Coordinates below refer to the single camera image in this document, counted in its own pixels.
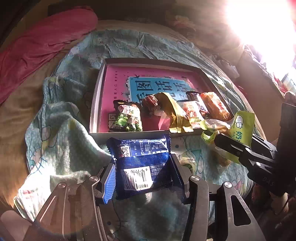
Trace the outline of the green yellow snack packet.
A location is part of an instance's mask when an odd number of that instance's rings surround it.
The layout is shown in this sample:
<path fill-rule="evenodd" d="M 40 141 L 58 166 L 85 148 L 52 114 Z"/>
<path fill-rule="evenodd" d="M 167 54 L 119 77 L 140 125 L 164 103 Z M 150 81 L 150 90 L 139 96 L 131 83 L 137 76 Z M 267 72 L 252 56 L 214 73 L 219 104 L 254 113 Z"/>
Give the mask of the green yellow snack packet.
<path fill-rule="evenodd" d="M 229 121 L 203 120 L 200 122 L 201 128 L 204 130 L 201 137 L 211 150 L 220 155 L 221 166 L 228 166 L 230 162 L 238 164 L 238 157 L 217 147 L 214 141 L 219 134 L 224 134 L 246 146 L 251 146 L 254 123 L 255 114 L 246 111 L 238 111 Z"/>

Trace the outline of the orange cracker packet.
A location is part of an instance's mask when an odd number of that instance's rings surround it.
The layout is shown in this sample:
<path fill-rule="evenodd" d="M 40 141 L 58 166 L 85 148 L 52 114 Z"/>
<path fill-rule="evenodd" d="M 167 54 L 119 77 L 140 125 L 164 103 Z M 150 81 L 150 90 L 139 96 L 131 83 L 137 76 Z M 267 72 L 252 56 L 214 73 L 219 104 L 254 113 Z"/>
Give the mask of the orange cracker packet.
<path fill-rule="evenodd" d="M 215 92 L 204 92 L 200 96 L 213 119 L 220 121 L 231 119 L 231 114 Z"/>

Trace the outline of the brown Snickers bar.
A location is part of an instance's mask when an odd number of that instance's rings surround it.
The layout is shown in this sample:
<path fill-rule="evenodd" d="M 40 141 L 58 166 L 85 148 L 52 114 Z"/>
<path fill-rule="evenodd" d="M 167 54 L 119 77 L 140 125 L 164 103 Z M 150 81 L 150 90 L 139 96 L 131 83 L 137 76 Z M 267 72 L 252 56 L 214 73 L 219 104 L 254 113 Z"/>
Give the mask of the brown Snickers bar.
<path fill-rule="evenodd" d="M 188 91 L 188 92 L 186 92 L 186 96 L 190 101 L 196 102 L 203 118 L 210 118 L 210 113 L 209 113 L 208 109 L 206 108 L 206 105 L 204 104 L 203 100 L 201 99 L 199 92 Z"/>

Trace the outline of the yellow wafer bar wrapper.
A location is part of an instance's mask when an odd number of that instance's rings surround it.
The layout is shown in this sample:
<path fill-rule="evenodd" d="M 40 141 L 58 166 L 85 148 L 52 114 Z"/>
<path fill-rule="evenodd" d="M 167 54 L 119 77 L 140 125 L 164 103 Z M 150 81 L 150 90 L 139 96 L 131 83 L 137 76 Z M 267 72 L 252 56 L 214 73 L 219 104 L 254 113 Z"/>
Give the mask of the yellow wafer bar wrapper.
<path fill-rule="evenodd" d="M 161 109 L 170 118 L 169 131 L 171 133 L 191 133 L 194 131 L 186 112 L 169 93 L 160 92 L 154 96 L 158 100 Z"/>

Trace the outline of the blue cookie packet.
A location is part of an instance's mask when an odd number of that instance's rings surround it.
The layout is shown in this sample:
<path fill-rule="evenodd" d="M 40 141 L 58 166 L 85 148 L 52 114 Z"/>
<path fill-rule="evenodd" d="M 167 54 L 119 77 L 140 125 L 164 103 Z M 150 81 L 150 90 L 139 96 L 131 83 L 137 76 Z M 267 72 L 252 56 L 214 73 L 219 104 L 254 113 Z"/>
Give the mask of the blue cookie packet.
<path fill-rule="evenodd" d="M 116 165 L 116 199 L 146 194 L 172 183 L 168 133 L 160 138 L 109 138 L 106 144 Z"/>

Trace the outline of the green peas snack packet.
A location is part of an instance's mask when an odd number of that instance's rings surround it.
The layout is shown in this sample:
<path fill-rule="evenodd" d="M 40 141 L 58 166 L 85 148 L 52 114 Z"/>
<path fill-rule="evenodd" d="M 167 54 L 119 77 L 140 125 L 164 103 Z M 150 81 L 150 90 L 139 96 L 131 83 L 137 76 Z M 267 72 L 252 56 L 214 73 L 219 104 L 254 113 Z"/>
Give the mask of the green peas snack packet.
<path fill-rule="evenodd" d="M 109 128 L 109 132 L 141 132 L 143 131 L 141 120 L 141 105 L 137 102 L 126 100 L 114 100 L 115 121 Z"/>

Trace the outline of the round brown cake packet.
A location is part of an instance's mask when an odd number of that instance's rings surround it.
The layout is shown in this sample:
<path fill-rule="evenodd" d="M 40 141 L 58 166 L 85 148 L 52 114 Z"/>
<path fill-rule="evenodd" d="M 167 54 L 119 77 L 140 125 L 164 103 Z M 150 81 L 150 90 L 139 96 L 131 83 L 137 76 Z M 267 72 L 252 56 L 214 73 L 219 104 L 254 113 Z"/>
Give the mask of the round brown cake packet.
<path fill-rule="evenodd" d="M 159 104 L 158 99 L 154 95 L 148 95 L 142 100 L 142 106 L 149 116 L 160 116 L 161 105 Z"/>

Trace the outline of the clear bun packet green label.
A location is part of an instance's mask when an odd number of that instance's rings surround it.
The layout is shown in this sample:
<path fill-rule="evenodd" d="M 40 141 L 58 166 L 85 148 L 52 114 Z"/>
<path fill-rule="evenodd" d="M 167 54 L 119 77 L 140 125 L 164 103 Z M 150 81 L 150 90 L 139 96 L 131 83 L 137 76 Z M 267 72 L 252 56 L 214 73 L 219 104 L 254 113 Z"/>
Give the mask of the clear bun packet green label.
<path fill-rule="evenodd" d="M 190 124 L 193 128 L 201 128 L 201 122 L 204 120 L 200 113 L 200 108 L 196 101 L 179 102 L 180 107 L 185 111 Z"/>

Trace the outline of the teal cartoon print blanket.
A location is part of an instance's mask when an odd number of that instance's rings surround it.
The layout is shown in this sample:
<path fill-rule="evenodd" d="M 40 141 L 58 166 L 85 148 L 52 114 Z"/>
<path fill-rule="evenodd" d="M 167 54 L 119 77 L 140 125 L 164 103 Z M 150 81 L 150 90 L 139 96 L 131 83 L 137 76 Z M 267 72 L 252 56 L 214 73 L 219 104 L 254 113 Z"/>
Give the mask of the teal cartoon print blanket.
<path fill-rule="evenodd" d="M 190 42 L 147 31 L 91 32 L 43 82 L 43 103 L 26 133 L 29 176 L 14 203 L 33 221 L 55 186 L 82 182 L 110 160 L 105 145 L 89 135 L 90 108 L 106 58 L 150 58 L 195 66 L 209 77 L 235 113 L 251 106 L 225 74 Z M 169 189 L 112 200 L 113 240 L 181 240 L 189 208 Z"/>

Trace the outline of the pink cardboard box tray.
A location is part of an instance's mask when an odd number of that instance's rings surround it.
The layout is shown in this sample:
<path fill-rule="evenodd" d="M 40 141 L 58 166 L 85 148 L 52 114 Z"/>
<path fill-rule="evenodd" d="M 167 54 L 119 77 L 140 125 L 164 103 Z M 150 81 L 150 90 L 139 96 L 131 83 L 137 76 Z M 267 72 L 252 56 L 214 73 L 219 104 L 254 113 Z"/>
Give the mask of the pink cardboard box tray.
<path fill-rule="evenodd" d="M 186 93 L 215 92 L 226 107 L 220 91 L 200 68 L 164 60 L 108 58 L 102 63 L 92 100 L 89 133 L 99 145 L 110 137 L 157 138 L 169 131 L 170 119 L 142 113 L 141 132 L 110 132 L 116 119 L 115 100 L 141 103 L 151 94 L 169 93 L 174 100 L 186 100 Z"/>

